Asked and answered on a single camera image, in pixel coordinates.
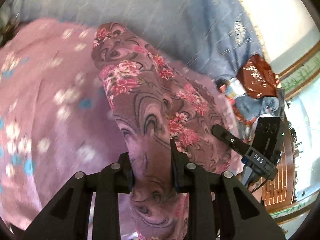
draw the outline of person's hand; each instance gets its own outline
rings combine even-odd
[[[241,175],[242,175],[242,172],[237,174],[237,178],[239,180],[241,180]],[[260,186],[260,181],[258,182],[255,182],[255,183],[251,183],[248,187],[248,190],[251,192],[253,191],[256,187],[259,187]],[[258,200],[259,202],[261,201],[261,198],[262,198],[262,187],[259,188],[257,191],[253,192],[252,195],[256,198],[256,200]]]

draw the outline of pink fabric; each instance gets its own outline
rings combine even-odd
[[[214,120],[236,135],[232,109],[215,85],[180,62],[164,56],[167,64],[162,63],[161,57],[154,58],[160,52],[150,45],[145,47],[145,41],[122,25],[116,26],[118,38],[110,25],[111,33],[106,36],[100,32],[95,39],[96,30],[86,26],[36,20],[0,50],[0,215],[6,222],[25,229],[75,172],[99,172],[129,149],[131,160],[136,160],[132,166],[138,183],[131,199],[120,195],[122,238],[129,239],[136,228],[146,238],[181,238],[186,229],[187,198],[175,195],[170,188],[170,132],[171,136],[177,134],[177,143],[192,161],[215,172],[227,168],[230,151],[204,132],[204,123],[210,131]],[[96,46],[93,53],[92,44]],[[110,54],[101,53],[111,45]],[[117,60],[109,57],[113,51],[119,52]],[[95,68],[91,53],[98,67],[109,67],[102,72]],[[104,81],[108,99],[114,104],[112,113],[98,77],[100,74],[106,80],[104,71],[124,59],[133,62],[127,68],[122,65],[131,76],[122,76],[124,80],[110,91]],[[197,79],[207,89],[184,77]],[[146,93],[150,99],[141,100]],[[134,104],[133,94],[140,105]],[[202,104],[197,105],[199,98]],[[139,118],[135,115],[138,109]],[[133,125],[123,128],[119,118]],[[143,169],[146,160],[148,168]],[[238,167],[239,157],[231,153],[229,169]],[[143,204],[137,205],[138,200],[144,200]],[[134,207],[134,220],[129,203]],[[146,208],[151,215],[143,213]]]

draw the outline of gray blue sheet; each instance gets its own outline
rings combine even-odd
[[[229,80],[252,55],[262,55],[238,0],[7,0],[5,6],[19,21],[123,22],[157,49],[215,80]]]

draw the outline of brown plastic bag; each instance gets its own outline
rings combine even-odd
[[[259,55],[253,55],[236,76],[252,98],[277,97],[276,75]]]

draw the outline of triangular cutout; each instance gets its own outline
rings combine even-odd
[[[64,220],[67,217],[71,198],[73,195],[73,188],[69,188],[63,197],[57,202],[54,208],[51,210],[51,215]]]
[[[251,203],[251,201],[246,197],[246,195],[240,190],[240,188],[235,187],[233,192],[236,195],[236,200],[238,208],[240,211],[240,216],[243,220],[256,217],[259,215],[259,210]]]

